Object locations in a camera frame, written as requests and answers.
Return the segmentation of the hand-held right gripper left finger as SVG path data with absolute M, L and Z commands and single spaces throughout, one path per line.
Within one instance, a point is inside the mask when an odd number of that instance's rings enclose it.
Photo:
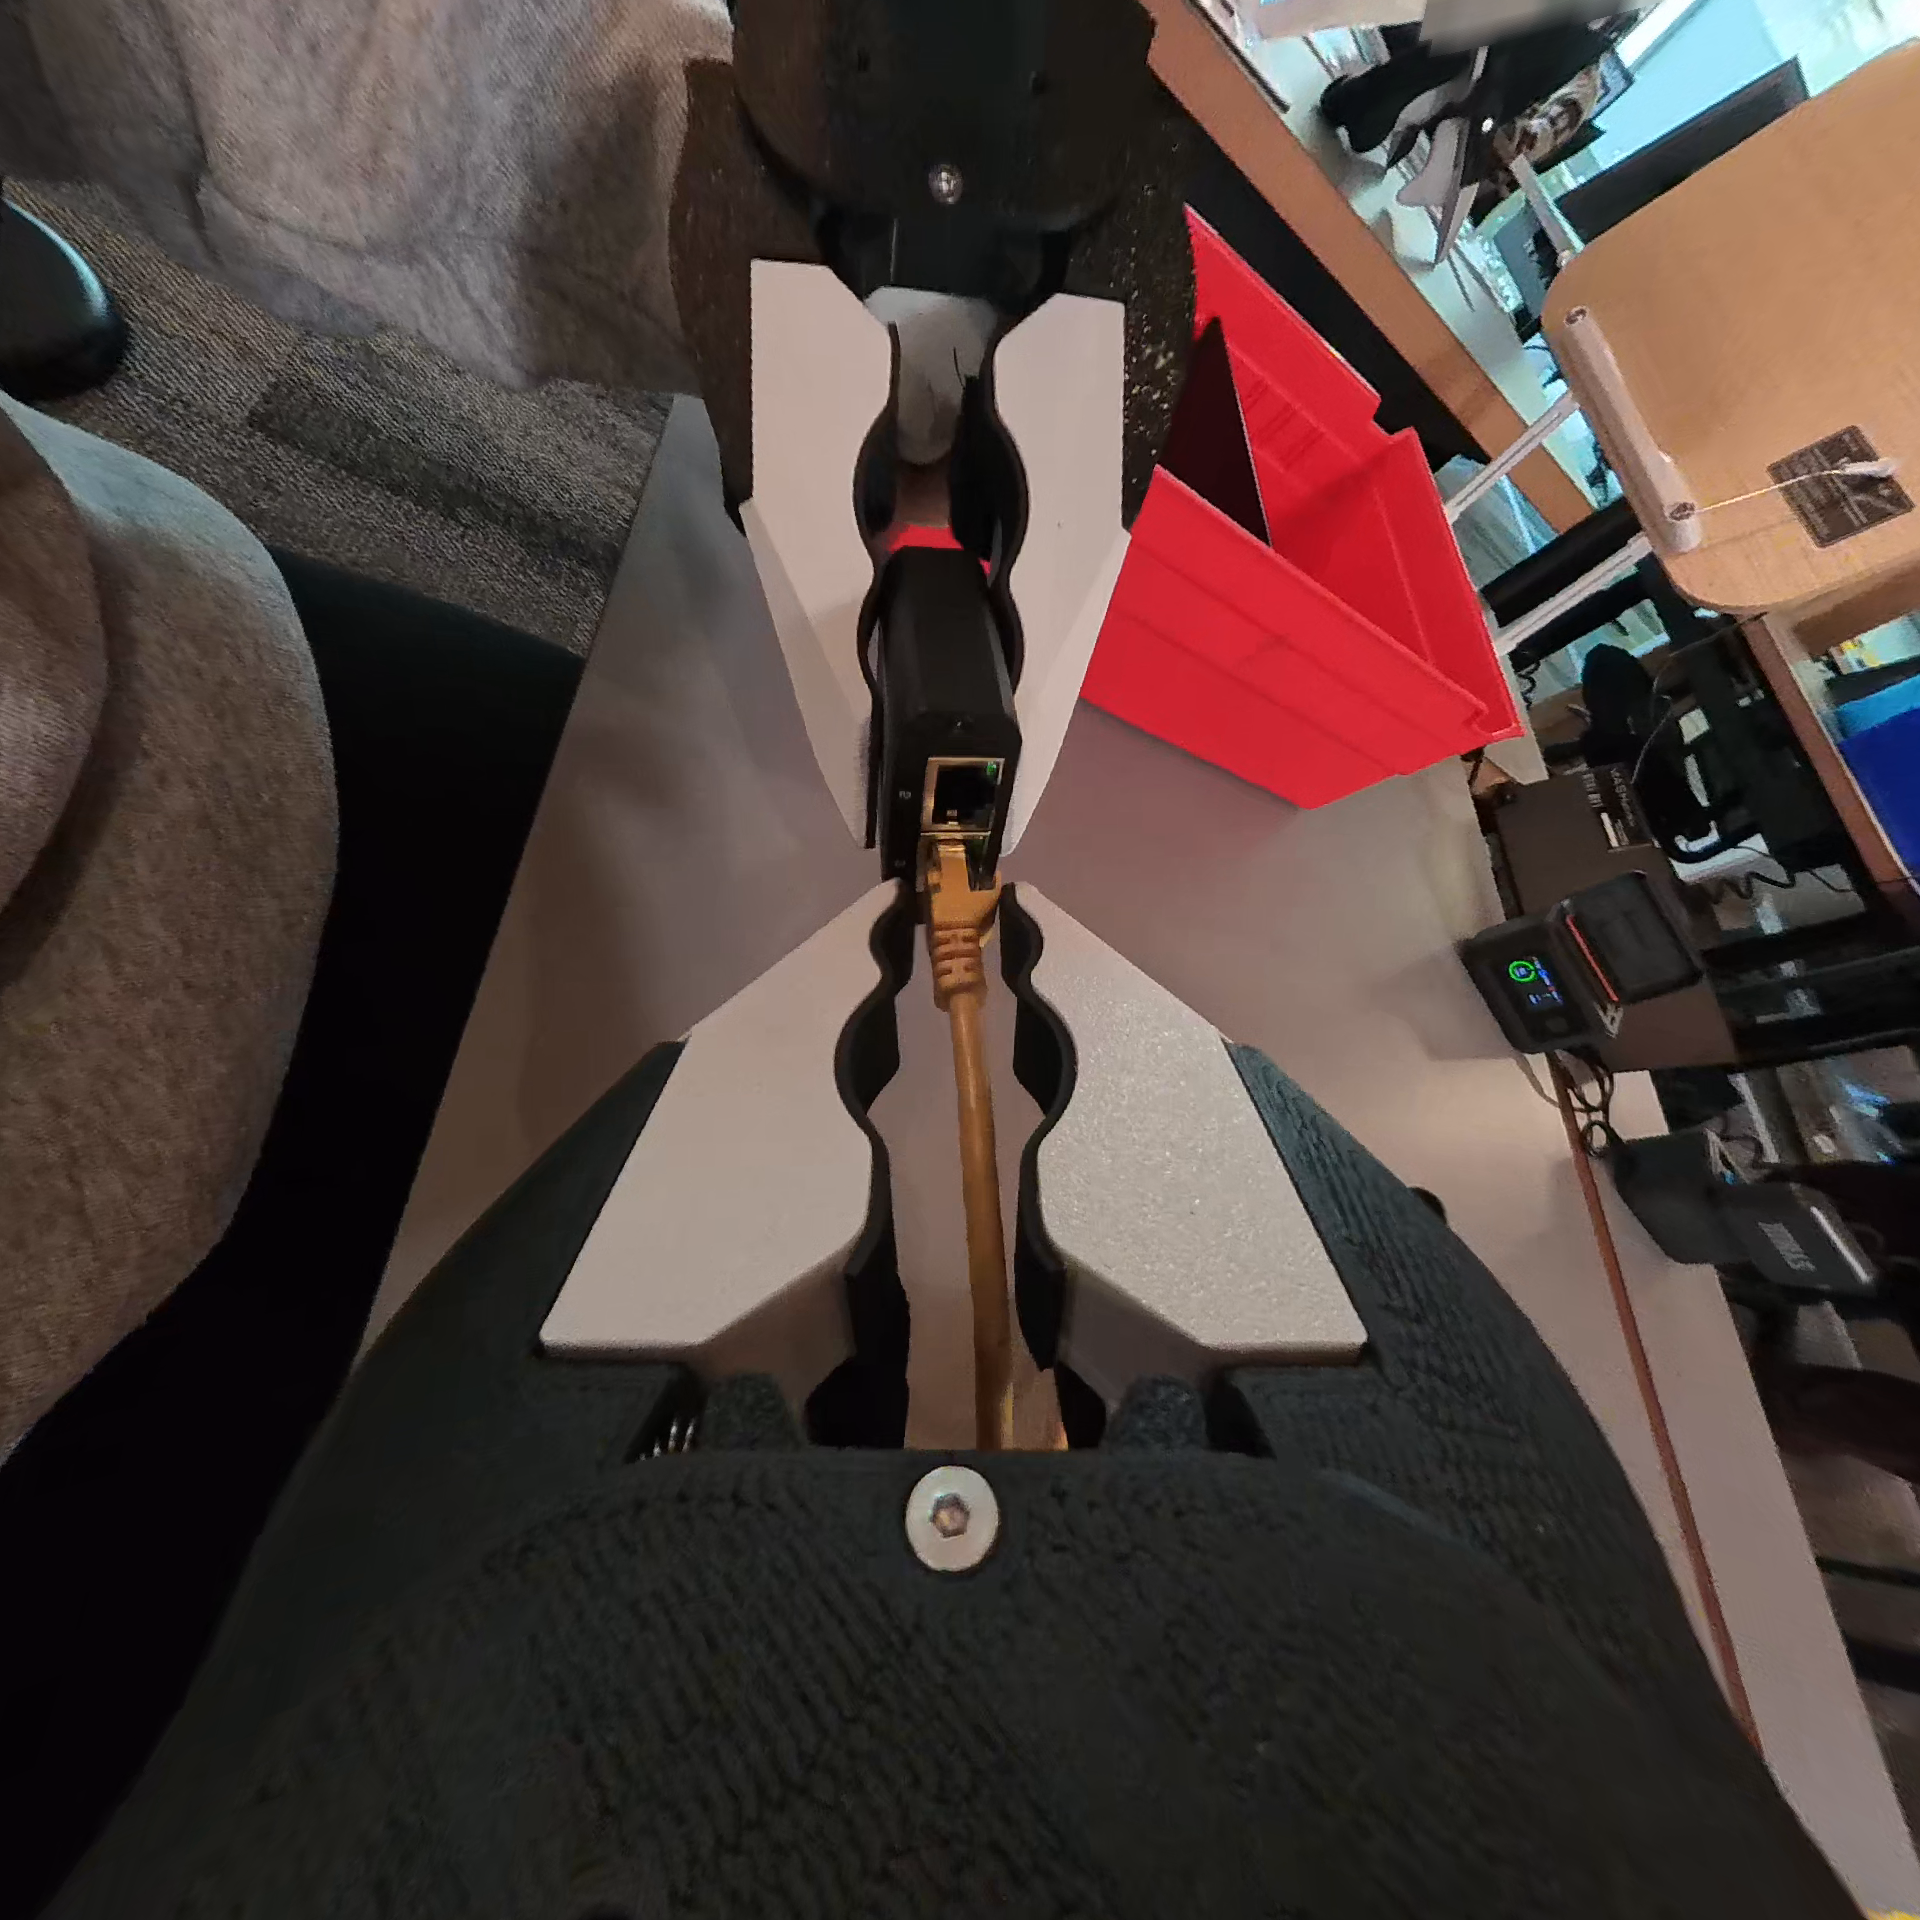
M 883 882 L 688 1031 L 543 1353 L 768 1377 L 812 1443 L 904 1446 L 910 1306 L 873 1105 L 915 949 L 915 901 Z

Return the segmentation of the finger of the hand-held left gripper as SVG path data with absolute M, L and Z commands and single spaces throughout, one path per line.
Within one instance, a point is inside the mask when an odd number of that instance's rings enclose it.
M 752 490 L 742 506 L 808 743 L 857 847 L 872 834 L 876 562 L 857 478 L 896 398 L 890 328 L 820 263 L 750 265 Z
M 1004 855 L 1036 819 L 1129 549 L 1122 378 L 1122 304 L 1060 294 L 1007 328 L 966 386 L 961 511 L 986 537 L 993 608 L 1020 647 Z

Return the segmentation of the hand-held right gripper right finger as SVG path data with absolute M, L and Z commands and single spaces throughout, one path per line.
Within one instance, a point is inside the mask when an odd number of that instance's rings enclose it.
M 1033 885 L 999 906 L 1020 1151 L 1015 1320 L 1060 1443 L 1128 1394 L 1353 1368 L 1367 1334 L 1231 1040 Z

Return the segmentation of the black ethernet splitter box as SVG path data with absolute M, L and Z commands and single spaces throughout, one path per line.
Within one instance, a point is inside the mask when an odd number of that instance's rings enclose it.
M 986 570 L 959 546 L 910 544 L 880 570 L 866 646 L 868 841 L 880 875 L 916 882 L 953 841 L 972 880 L 998 872 L 1023 729 Z

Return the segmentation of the person's left forearm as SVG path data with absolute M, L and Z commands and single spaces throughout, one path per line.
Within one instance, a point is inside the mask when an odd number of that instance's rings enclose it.
M 690 393 L 668 262 L 706 3 L 170 6 L 208 258 L 311 329 Z

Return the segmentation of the black bin divider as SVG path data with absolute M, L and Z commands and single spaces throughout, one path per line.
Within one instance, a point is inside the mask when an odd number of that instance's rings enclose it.
M 1264 499 L 1220 318 L 1200 328 L 1160 467 L 1260 546 Z

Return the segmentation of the red plastic bin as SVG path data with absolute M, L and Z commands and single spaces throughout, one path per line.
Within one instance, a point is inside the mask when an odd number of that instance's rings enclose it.
M 1523 736 L 1417 434 L 1196 211 L 1186 232 L 1268 544 L 1156 465 L 1083 698 L 1303 810 Z

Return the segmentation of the long wooden desk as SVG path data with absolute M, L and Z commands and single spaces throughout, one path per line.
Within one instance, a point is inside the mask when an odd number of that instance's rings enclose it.
M 1320 112 L 1378 50 L 1362 32 L 1246 40 L 1224 6 L 1150 3 L 1150 65 L 1196 127 L 1186 200 L 1414 429 L 1432 465 L 1492 458 L 1547 408 L 1539 358 L 1467 243 L 1438 255 L 1411 170 L 1353 153 Z

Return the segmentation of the black portable power station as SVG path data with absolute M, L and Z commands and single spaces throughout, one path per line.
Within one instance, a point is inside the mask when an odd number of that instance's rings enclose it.
M 1521 1054 L 1596 1050 L 1625 1010 L 1704 979 L 1690 928 L 1643 872 L 1487 928 L 1457 959 Z

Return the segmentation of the black equipment box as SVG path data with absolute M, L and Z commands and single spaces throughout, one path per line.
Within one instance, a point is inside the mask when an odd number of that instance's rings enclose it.
M 1475 808 L 1512 920 L 1543 914 L 1620 874 L 1674 882 L 1624 767 L 1583 767 L 1539 783 L 1502 778 L 1475 792 Z

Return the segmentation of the dark grey tool case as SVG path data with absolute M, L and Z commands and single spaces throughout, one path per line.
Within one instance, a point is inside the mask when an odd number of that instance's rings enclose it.
M 1602 1163 L 1627 1214 L 1676 1265 L 1740 1270 L 1792 1296 L 1828 1302 L 1865 1302 L 1882 1286 L 1822 1194 L 1748 1176 L 1708 1130 L 1614 1138 Z

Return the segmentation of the black office chair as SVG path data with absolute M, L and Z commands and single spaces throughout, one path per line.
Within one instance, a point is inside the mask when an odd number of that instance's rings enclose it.
M 1676 870 L 1748 845 L 1785 875 L 1856 870 L 1785 711 L 1731 642 L 1692 642 L 1658 671 L 1600 642 L 1580 669 L 1580 696 L 1587 763 L 1618 768 Z

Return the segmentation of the light wooden panel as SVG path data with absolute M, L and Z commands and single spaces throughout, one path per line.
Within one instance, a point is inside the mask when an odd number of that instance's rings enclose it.
M 1916 42 L 1572 255 L 1543 337 L 1690 601 L 1897 615 L 1918 558 Z

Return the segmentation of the blue plastic bin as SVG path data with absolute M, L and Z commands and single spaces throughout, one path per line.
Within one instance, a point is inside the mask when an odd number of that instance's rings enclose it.
M 1855 779 L 1911 879 L 1918 879 L 1918 677 L 1833 709 Z

